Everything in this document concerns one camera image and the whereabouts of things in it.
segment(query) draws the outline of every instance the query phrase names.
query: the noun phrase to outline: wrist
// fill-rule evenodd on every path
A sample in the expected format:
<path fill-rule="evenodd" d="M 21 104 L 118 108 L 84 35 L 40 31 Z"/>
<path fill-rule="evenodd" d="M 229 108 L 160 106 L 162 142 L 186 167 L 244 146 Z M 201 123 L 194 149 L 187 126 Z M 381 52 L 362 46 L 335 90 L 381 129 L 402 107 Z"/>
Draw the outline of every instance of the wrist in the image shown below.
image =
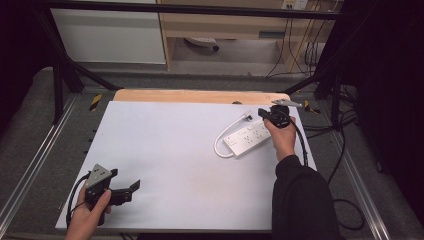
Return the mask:
<path fill-rule="evenodd" d="M 277 153 L 277 160 L 278 160 L 278 162 L 281 162 L 284 159 L 286 159 L 288 156 L 292 156 L 292 155 L 296 155 L 294 153 L 294 151 L 293 152 L 284 153 L 284 154 Z"/>

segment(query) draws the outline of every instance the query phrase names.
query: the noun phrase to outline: power outlet socket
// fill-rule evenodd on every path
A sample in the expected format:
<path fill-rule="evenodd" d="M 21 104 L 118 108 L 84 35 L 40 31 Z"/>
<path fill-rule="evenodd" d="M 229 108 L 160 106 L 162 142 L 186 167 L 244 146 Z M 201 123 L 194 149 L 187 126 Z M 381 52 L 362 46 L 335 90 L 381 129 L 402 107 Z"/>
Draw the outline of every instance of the power outlet socket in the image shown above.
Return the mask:
<path fill-rule="evenodd" d="M 308 0 L 296 0 L 296 3 L 293 5 L 294 10 L 305 10 Z"/>
<path fill-rule="evenodd" d="M 293 10 L 296 0 L 284 0 L 281 9 Z"/>
<path fill-rule="evenodd" d="M 271 134 L 264 126 L 264 122 L 259 120 L 226 136 L 224 142 L 237 157 L 258 146 L 270 137 Z"/>

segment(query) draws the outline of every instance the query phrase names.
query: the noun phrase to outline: white power strip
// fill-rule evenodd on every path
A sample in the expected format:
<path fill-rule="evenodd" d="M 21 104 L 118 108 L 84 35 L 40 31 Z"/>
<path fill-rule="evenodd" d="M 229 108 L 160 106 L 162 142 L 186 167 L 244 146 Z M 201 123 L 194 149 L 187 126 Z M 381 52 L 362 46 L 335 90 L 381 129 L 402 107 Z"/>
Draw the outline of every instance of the white power strip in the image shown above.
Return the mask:
<path fill-rule="evenodd" d="M 240 156 L 270 137 L 271 134 L 264 126 L 264 122 L 259 120 L 226 136 L 224 142 L 235 156 Z"/>

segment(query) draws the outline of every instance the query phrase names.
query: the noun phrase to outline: white tabletop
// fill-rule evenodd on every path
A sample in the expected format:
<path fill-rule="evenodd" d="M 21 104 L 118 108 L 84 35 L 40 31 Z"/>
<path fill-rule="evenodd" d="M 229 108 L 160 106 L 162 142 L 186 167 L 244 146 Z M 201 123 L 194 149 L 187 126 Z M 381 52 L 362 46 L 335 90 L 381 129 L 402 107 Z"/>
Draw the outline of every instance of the white tabletop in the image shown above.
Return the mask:
<path fill-rule="evenodd" d="M 103 229 L 116 231 L 269 231 L 277 160 L 269 139 L 239 158 L 213 150 L 244 112 L 270 105 L 110 102 L 76 180 L 96 163 L 118 169 L 112 189 L 141 180 L 132 202 L 113 207 Z M 297 109 L 290 108 L 304 135 Z M 236 131 L 240 122 L 228 131 Z M 316 169 L 308 142 L 309 166 Z M 221 153 L 229 149 L 221 142 Z M 295 151 L 302 156 L 299 140 Z M 66 229 L 65 205 L 56 224 Z"/>

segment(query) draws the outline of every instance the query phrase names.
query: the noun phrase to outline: black sleeve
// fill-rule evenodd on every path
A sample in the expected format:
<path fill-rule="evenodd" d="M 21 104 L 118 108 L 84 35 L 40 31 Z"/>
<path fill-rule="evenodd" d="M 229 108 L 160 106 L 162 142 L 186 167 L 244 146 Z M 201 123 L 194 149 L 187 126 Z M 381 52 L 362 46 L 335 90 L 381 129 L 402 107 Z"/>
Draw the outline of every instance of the black sleeve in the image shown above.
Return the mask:
<path fill-rule="evenodd" d="M 280 161 L 272 198 L 273 239 L 344 239 L 326 181 L 296 155 Z"/>

